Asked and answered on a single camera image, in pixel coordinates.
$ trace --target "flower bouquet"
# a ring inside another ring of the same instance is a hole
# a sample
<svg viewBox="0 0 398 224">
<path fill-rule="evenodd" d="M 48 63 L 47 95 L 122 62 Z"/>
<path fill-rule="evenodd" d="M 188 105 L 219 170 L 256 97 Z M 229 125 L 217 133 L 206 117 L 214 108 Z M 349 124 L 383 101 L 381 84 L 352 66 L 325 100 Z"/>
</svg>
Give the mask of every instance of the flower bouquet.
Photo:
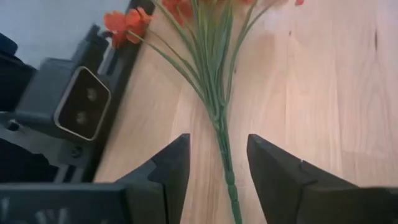
<svg viewBox="0 0 398 224">
<path fill-rule="evenodd" d="M 143 41 L 166 59 L 191 84 L 207 110 L 216 131 L 218 147 L 224 167 L 231 208 L 235 223 L 242 223 L 238 192 L 229 145 L 227 112 L 231 97 L 234 65 L 245 36 L 254 23 L 278 0 L 258 14 L 252 15 L 258 0 L 162 0 L 153 3 L 177 32 L 187 48 L 191 60 L 183 58 L 160 35 L 150 29 L 152 16 L 143 8 L 131 9 L 127 14 L 110 12 L 104 16 L 105 26 L 113 33 L 112 45 L 118 48 L 124 41 Z M 304 0 L 296 0 L 296 5 Z M 237 41 L 231 44 L 234 8 L 249 5 Z M 144 40 L 145 33 L 156 36 L 171 50 L 168 55 Z"/>
</svg>

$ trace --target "green flower stem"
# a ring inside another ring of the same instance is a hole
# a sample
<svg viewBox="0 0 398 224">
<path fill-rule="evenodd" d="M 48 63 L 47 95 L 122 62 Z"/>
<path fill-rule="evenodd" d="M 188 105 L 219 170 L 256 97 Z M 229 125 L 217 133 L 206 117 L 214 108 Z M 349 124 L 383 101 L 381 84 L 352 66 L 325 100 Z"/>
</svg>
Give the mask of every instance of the green flower stem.
<svg viewBox="0 0 398 224">
<path fill-rule="evenodd" d="M 217 126 L 215 126 L 217 141 L 224 165 L 225 182 L 227 183 L 229 199 L 231 200 L 232 213 L 234 215 L 235 224 L 242 224 L 241 209 L 238 200 L 238 190 L 235 186 L 235 176 L 232 166 L 231 148 L 229 145 L 228 124 L 226 113 L 221 114 Z"/>
</svg>

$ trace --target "orange flower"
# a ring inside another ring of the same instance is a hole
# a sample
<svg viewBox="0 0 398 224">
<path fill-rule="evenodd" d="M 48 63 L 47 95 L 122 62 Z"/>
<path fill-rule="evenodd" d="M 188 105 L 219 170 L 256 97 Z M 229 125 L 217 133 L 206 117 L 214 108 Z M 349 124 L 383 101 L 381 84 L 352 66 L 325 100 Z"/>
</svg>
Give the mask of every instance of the orange flower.
<svg viewBox="0 0 398 224">
<path fill-rule="evenodd" d="M 112 11 L 104 16 L 105 27 L 112 32 L 124 31 L 126 28 L 126 18 L 123 13 Z"/>
<path fill-rule="evenodd" d="M 143 37 L 151 19 L 141 7 L 131 9 L 127 15 L 116 11 L 105 14 L 105 26 L 113 33 L 112 46 L 117 49 L 126 39 L 138 44 L 140 39 L 127 31 Z"/>
<path fill-rule="evenodd" d="M 138 7 L 137 10 L 141 16 L 141 20 L 144 22 L 145 25 L 148 26 L 150 21 L 152 20 L 152 16 L 148 15 L 142 7 Z"/>
<path fill-rule="evenodd" d="M 174 16 L 174 19 L 181 25 L 184 25 L 183 17 L 192 17 L 192 5 L 189 0 L 163 0 L 164 7 Z"/>
</svg>

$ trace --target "wood grain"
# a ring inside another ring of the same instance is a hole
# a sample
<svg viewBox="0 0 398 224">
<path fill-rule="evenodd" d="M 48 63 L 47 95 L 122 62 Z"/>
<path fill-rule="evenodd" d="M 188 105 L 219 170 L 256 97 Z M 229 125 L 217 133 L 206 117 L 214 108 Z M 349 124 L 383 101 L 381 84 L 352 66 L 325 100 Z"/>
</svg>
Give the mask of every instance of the wood grain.
<svg viewBox="0 0 398 224">
<path fill-rule="evenodd" d="M 257 9 L 268 0 L 259 3 Z M 236 12 L 236 27 L 244 10 Z M 164 18 L 151 29 L 187 55 Z M 282 1 L 249 33 L 236 64 L 229 131 L 245 223 L 266 223 L 246 156 L 256 133 L 362 186 L 398 185 L 398 1 Z M 147 40 L 160 44 L 155 37 Z M 181 133 L 191 173 L 181 223 L 232 223 L 214 132 L 195 92 L 144 46 L 96 175 L 112 182 Z"/>
</svg>

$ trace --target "table surface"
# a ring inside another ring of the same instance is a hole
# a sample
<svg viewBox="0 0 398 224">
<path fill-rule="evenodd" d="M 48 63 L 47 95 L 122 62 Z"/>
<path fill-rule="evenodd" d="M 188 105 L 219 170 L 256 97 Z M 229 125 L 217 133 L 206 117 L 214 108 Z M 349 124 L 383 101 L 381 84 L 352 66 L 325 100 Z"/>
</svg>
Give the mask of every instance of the table surface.
<svg viewBox="0 0 398 224">
<path fill-rule="evenodd" d="M 257 9 L 267 4 L 260 2 Z M 237 28 L 243 15 L 236 12 Z M 155 17 L 151 29 L 186 55 L 160 13 Z M 360 186 L 398 185 L 397 37 L 396 0 L 306 0 L 302 7 L 285 1 L 261 17 L 240 51 L 229 106 L 245 223 L 266 222 L 249 172 L 249 133 Z M 165 49 L 153 35 L 147 40 Z M 232 223 L 204 106 L 181 75 L 146 46 L 96 181 L 120 178 L 182 133 L 191 134 L 192 151 L 181 223 Z"/>
</svg>

